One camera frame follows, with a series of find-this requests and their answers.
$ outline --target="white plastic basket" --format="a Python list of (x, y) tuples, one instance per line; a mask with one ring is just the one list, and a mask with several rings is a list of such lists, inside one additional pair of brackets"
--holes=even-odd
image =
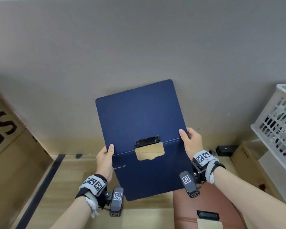
[(286, 169), (286, 84), (277, 85), (251, 128)]

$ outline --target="hand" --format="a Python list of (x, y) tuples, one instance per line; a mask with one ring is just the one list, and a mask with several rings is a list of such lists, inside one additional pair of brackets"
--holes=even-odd
[(192, 128), (186, 128), (188, 135), (182, 129), (179, 129), (179, 134), (184, 143), (184, 148), (187, 156), (192, 160), (193, 156), (203, 150), (201, 135)]
[(107, 179), (108, 183), (111, 181), (113, 168), (112, 168), (112, 155), (114, 154), (114, 145), (109, 146), (108, 152), (106, 147), (96, 155), (97, 170), (96, 173), (101, 174)]

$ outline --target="dark blue stripe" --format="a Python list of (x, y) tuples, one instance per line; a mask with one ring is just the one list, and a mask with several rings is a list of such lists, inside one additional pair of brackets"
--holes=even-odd
[(38, 204), (40, 203), (42, 197), (44, 196), (44, 193), (46, 192), (49, 184), (51, 183), (64, 157), (65, 157), (64, 154), (58, 155), (49, 173), (47, 174), (46, 178), (44, 179), (41, 186), (39, 187), (37, 193), (33, 197), (33, 200), (29, 204), (29, 207), (27, 208), (26, 212), (24, 213), (21, 220), (19, 221), (16, 229), (25, 229), (27, 227), (27, 225), (29, 224), (29, 221), (31, 220), (36, 208), (38, 207)]

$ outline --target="person's left hand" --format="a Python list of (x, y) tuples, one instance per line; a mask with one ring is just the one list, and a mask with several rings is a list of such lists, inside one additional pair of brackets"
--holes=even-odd
[(96, 155), (97, 170), (96, 173), (101, 174), (107, 179), (108, 183), (111, 181), (113, 168), (112, 168), (112, 155), (114, 154), (114, 145), (111, 144), (107, 151), (106, 146)]

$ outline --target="folder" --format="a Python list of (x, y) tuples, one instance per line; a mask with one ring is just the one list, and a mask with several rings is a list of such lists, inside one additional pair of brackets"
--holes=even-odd
[(179, 129), (186, 126), (172, 80), (96, 99), (107, 149), (128, 201), (183, 188), (192, 172)]

